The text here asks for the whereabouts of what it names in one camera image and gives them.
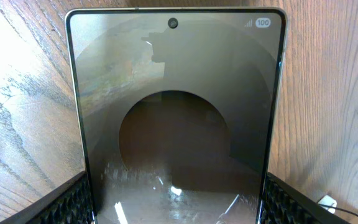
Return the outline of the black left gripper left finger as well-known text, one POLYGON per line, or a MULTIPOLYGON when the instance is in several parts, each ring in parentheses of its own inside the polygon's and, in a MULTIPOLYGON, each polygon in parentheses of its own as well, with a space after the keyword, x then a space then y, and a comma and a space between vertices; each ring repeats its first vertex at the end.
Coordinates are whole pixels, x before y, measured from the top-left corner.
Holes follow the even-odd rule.
POLYGON ((83 171, 0 224, 93 223, 92 204, 88 178, 83 171))

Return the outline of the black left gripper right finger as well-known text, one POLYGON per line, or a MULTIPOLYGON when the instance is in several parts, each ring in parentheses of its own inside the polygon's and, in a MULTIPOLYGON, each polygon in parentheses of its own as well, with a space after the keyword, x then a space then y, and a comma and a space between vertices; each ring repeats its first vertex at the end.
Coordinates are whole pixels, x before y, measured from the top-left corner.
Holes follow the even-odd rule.
POLYGON ((259 222, 348 224, 271 173, 268 173, 265 179, 259 222))

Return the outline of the Galaxy S25 Ultra smartphone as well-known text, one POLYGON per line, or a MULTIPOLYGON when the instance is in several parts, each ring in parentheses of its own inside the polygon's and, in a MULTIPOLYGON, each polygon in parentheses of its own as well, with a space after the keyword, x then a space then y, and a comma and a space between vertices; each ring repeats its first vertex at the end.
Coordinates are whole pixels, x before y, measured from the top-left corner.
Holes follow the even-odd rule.
POLYGON ((65 17, 96 223, 258 223, 287 15, 276 7, 65 17))

